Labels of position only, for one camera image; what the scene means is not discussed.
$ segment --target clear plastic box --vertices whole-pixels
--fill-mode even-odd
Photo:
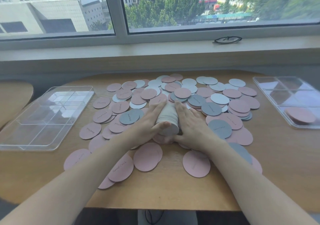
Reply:
[[[93,95],[92,86],[50,88],[0,132],[0,150],[55,150]]]
[[[320,129],[320,92],[310,84],[298,77],[253,77],[253,81],[291,126]],[[299,122],[285,112],[288,107],[309,110],[316,121]]]

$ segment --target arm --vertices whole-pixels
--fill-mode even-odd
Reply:
[[[182,136],[175,136],[182,143],[206,153],[217,166],[230,186],[240,208],[251,225],[317,225],[301,207],[253,169],[226,141],[216,136],[198,116],[176,103]]]
[[[85,160],[60,174],[0,221],[0,225],[70,225],[118,160],[149,141],[169,122],[155,121],[165,103],[151,105],[144,117]]]

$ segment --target window pane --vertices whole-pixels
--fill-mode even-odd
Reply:
[[[320,0],[122,0],[129,33],[320,22]]]
[[[0,0],[0,40],[112,35],[107,0]]]

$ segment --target person's right hand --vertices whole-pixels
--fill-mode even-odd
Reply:
[[[210,146],[223,142],[201,119],[197,110],[192,108],[189,110],[179,101],[175,101],[175,106],[183,133],[182,136],[173,136],[175,142],[204,153]]]

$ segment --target person's right arm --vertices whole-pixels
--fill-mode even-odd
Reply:
[[[284,192],[238,155],[225,140],[215,135],[198,116],[176,102],[182,136],[174,141],[210,157],[230,186],[251,225],[318,225]]]

